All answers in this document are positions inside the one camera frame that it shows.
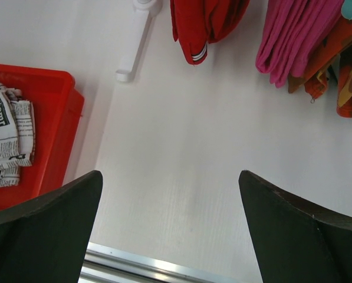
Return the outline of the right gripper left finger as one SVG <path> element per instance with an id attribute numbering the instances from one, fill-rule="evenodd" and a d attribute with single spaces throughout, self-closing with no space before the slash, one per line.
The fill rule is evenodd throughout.
<path id="1" fill-rule="evenodd" d="M 77 282 L 103 175 L 93 170 L 0 211 L 0 282 Z"/>

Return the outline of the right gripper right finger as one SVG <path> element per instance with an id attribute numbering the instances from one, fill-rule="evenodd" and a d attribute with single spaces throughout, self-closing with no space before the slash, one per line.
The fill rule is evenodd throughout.
<path id="1" fill-rule="evenodd" d="M 263 282 L 352 282 L 352 217 L 248 170 L 238 183 Z"/>

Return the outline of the newspaper print trousers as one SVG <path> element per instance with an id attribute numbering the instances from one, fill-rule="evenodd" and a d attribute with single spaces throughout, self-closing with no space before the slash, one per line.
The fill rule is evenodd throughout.
<path id="1" fill-rule="evenodd" d="M 0 187 L 17 186 L 34 163 L 35 116 L 31 101 L 0 82 Z"/>

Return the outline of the red trousers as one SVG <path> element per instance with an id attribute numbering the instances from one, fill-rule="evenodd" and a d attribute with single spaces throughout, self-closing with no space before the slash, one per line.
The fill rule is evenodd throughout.
<path id="1" fill-rule="evenodd" d="M 171 0 L 173 39 L 186 62 L 201 64 L 208 56 L 208 45 L 229 35 L 248 5 L 249 0 Z"/>

